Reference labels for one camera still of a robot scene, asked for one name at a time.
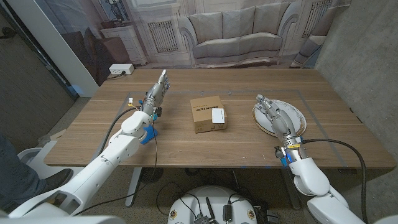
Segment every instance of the power strip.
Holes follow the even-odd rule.
[[[134,71],[134,66],[132,64],[113,64],[110,66],[109,71],[112,75],[120,75],[123,71],[126,74],[131,74]]]

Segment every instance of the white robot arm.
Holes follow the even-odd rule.
[[[295,175],[294,184],[299,192],[315,196],[307,202],[313,216],[321,223],[364,223],[348,208],[347,201],[329,183],[326,175],[303,150],[301,138],[296,136],[292,120],[268,98],[257,95],[255,107],[272,124],[272,129],[283,147],[276,147],[278,158],[286,159]]]
[[[121,129],[111,137],[107,148],[96,159],[67,184],[23,203],[9,214],[9,218],[67,217],[85,209],[112,171],[137,152],[140,141],[147,134],[144,128],[153,122],[156,109],[163,102],[169,86],[166,70],[163,70],[159,81],[147,92],[140,111],[123,121]],[[57,197],[63,198],[59,207],[47,203]]]

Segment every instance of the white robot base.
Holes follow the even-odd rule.
[[[195,188],[188,193],[195,195],[199,199],[203,216],[207,216],[212,223],[226,223],[223,219],[223,207],[228,204],[228,199],[230,197],[230,201],[233,202],[231,205],[232,216],[231,221],[227,223],[257,223],[257,217],[254,213],[253,206],[245,198],[231,189],[219,186],[202,186]],[[174,202],[170,209],[168,224],[191,224],[196,220],[195,216],[200,217],[198,200],[192,195],[185,194],[181,199]],[[213,210],[215,221],[212,221],[211,209],[206,202],[206,198],[208,198],[211,205],[210,207]]]

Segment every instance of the white cabinet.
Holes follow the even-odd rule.
[[[120,37],[126,47],[130,60],[134,64],[146,65],[146,63],[148,63],[148,59],[142,50],[133,26],[103,29],[101,32],[106,38]]]

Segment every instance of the concrete wall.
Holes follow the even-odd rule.
[[[398,1],[353,0],[340,10],[315,68],[398,160]],[[350,181],[338,174],[330,178],[332,183]],[[360,186],[355,183],[342,193],[360,217]],[[370,180],[370,223],[398,214],[397,196],[397,168]]]

